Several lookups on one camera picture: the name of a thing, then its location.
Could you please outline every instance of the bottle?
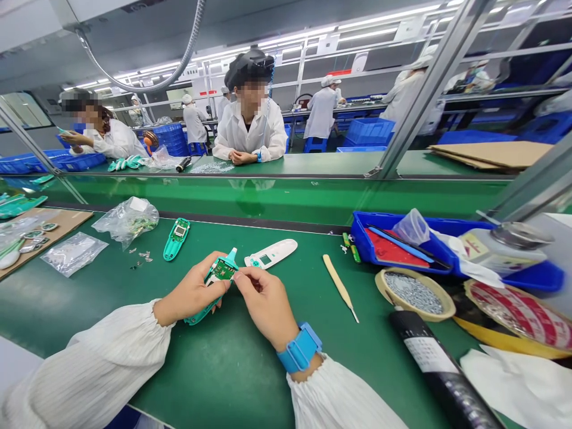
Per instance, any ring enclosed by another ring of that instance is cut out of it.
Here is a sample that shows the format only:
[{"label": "bottle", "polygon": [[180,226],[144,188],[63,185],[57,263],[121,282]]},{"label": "bottle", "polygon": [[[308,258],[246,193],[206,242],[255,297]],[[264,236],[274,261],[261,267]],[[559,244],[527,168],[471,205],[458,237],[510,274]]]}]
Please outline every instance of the bottle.
[{"label": "bottle", "polygon": [[541,262],[540,250],[554,237],[521,222],[504,222],[495,229],[474,228],[459,237],[471,262],[485,266],[501,277]]}]

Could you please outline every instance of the round tray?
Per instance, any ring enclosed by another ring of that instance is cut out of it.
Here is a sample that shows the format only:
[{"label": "round tray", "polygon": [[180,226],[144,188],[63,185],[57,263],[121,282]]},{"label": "round tray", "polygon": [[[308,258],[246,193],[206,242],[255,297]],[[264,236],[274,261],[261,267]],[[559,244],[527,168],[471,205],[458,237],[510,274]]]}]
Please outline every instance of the round tray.
[{"label": "round tray", "polygon": [[[441,313],[439,315],[436,315],[433,313],[427,313],[427,312],[425,312],[425,311],[423,311],[417,307],[412,306],[407,301],[401,299],[387,285],[386,278],[385,278],[385,274],[387,272],[404,274],[408,277],[412,277],[412,278],[416,279],[418,282],[425,285],[441,301],[441,304],[443,305],[443,313]],[[435,280],[433,280],[429,277],[426,277],[423,274],[418,273],[417,271],[413,271],[413,270],[405,269],[405,268],[397,268],[397,267],[383,269],[379,273],[376,274],[375,285],[377,286],[380,293],[384,296],[384,298],[390,304],[395,304],[396,306],[398,305],[401,308],[403,308],[403,310],[413,311],[413,312],[419,314],[419,316],[421,316],[421,319],[423,319],[426,322],[441,322],[441,321],[444,321],[445,319],[449,319],[455,315],[455,311],[456,311],[455,304],[454,304],[453,300],[451,299],[451,297],[449,296],[449,294],[447,292],[445,292],[445,290],[441,286],[439,286],[439,284]]]}]

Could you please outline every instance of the hand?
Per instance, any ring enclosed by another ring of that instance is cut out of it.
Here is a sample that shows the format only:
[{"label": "hand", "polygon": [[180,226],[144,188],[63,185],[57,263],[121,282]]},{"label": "hand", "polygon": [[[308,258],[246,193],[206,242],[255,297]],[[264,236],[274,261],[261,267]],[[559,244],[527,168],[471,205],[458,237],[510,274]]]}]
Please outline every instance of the hand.
[{"label": "hand", "polygon": [[256,267],[241,268],[233,279],[258,330],[277,352],[286,350],[300,329],[292,314],[284,284],[278,277]]},{"label": "hand", "polygon": [[232,151],[228,157],[234,165],[252,164],[258,161],[257,155],[246,152]]},{"label": "hand", "polygon": [[226,253],[213,252],[196,264],[181,280],[179,285],[162,300],[155,303],[153,313],[161,326],[169,326],[176,321],[194,316],[211,302],[222,297],[231,286],[230,280],[204,285],[204,278],[218,257]]},{"label": "hand", "polygon": [[91,146],[91,147],[94,146],[94,141],[91,138],[86,137],[85,135],[75,131],[70,131],[70,133],[71,133],[70,136],[65,134],[60,134],[61,139],[66,143],[69,143],[70,145]]}]

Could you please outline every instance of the ceiling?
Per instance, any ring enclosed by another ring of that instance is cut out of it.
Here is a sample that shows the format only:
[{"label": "ceiling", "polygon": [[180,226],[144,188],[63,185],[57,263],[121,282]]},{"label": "ceiling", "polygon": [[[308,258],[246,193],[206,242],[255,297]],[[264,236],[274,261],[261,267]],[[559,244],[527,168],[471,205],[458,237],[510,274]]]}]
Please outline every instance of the ceiling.
[{"label": "ceiling", "polygon": [[[399,8],[423,3],[403,0]],[[86,22],[98,61],[111,74],[181,58],[196,2],[166,0],[134,13],[118,9]],[[387,0],[207,0],[195,50],[251,41],[396,9]],[[34,43],[0,60],[0,94],[46,85],[102,79],[77,37],[70,33]]]}]

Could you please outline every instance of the cardboard sheet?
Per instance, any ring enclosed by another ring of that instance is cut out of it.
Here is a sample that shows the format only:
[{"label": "cardboard sheet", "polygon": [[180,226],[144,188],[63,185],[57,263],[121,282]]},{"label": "cardboard sheet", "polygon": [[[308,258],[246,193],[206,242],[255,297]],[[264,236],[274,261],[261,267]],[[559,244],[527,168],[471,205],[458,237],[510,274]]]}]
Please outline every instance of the cardboard sheet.
[{"label": "cardboard sheet", "polygon": [[[63,209],[44,209],[41,207],[35,207],[34,209],[31,209],[28,212],[25,212],[24,214],[15,217],[12,220],[18,220],[24,217],[35,216],[38,213],[42,213],[48,210],[51,212],[56,212],[59,210],[60,213],[56,217],[53,217],[47,222],[47,223],[57,223],[59,227],[57,227],[53,231],[46,231],[43,233],[43,237],[48,237],[49,241],[46,244],[44,244],[40,249],[30,253],[22,253],[20,255],[20,258],[18,259],[18,262],[16,262],[11,267],[8,267],[4,270],[0,270],[0,280],[6,277],[8,274],[10,274],[18,267],[24,265],[30,259],[35,257],[38,253],[42,253],[44,250],[48,249],[54,243],[62,239],[62,237],[66,236],[69,232],[76,229],[79,225],[81,225],[83,222],[85,222],[94,215],[92,212],[79,212],[76,210],[63,210]],[[26,243],[24,243],[24,245],[29,244],[31,242],[32,240],[26,240]]]},{"label": "cardboard sheet", "polygon": [[433,145],[429,149],[511,169],[525,169],[554,145],[529,141]]}]

